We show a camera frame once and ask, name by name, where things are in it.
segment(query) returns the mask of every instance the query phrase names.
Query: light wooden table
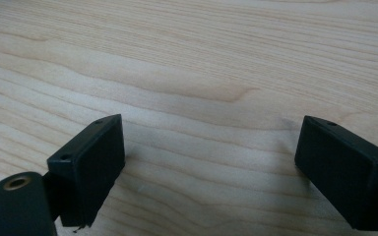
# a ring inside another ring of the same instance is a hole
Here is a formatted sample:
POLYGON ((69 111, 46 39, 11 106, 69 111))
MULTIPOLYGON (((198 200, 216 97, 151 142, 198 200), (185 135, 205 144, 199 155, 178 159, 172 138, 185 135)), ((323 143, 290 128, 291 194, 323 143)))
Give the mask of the light wooden table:
POLYGON ((304 115, 378 145, 378 1, 0 0, 0 180, 116 113, 124 171, 60 235, 378 235, 293 162, 304 115))

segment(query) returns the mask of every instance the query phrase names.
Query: wooden surface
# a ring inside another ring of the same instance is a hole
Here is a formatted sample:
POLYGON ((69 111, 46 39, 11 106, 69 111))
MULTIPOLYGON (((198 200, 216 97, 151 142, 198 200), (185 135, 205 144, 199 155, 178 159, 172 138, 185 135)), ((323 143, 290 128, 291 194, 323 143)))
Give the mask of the wooden surface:
POLYGON ((60 235, 378 235, 293 163, 304 115, 378 146, 378 1, 0 1, 0 180, 116 113, 124 171, 60 235))

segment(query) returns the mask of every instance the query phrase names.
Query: black plastic bracket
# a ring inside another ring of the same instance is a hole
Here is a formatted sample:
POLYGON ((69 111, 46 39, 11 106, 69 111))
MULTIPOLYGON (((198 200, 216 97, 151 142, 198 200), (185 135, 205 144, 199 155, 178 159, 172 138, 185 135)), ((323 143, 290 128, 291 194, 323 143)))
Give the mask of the black plastic bracket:
POLYGON ((333 122, 305 116, 295 164, 352 228, 378 231, 378 147, 333 122))
POLYGON ((125 165, 121 115, 92 122, 47 159, 48 172, 0 181, 0 235, 55 235, 53 221, 91 226, 125 165))

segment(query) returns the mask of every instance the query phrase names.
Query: black clamp jaw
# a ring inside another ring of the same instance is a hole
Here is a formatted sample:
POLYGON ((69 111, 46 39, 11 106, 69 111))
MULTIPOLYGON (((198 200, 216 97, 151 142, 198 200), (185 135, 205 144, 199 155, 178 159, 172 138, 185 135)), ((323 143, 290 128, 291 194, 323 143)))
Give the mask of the black clamp jaw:
POLYGON ((295 164, 352 228, 378 231, 378 147, 333 122, 305 116, 295 164))
POLYGON ((47 159, 48 172, 0 181, 0 235, 56 235, 63 226, 91 226, 125 165, 121 115, 91 123, 47 159))

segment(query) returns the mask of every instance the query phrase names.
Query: black plastic part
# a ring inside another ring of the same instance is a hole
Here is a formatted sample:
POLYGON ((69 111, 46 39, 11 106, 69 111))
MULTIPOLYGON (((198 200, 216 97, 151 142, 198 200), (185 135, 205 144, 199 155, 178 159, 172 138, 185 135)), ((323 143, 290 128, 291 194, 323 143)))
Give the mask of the black plastic part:
POLYGON ((121 115, 91 123, 47 159, 44 182, 52 217, 64 226, 91 226, 125 165, 121 115))
POLYGON ((0 182, 0 235, 56 235, 41 175, 25 172, 0 182))
POLYGON ((305 116, 295 163, 352 228, 378 231, 378 147, 305 116))

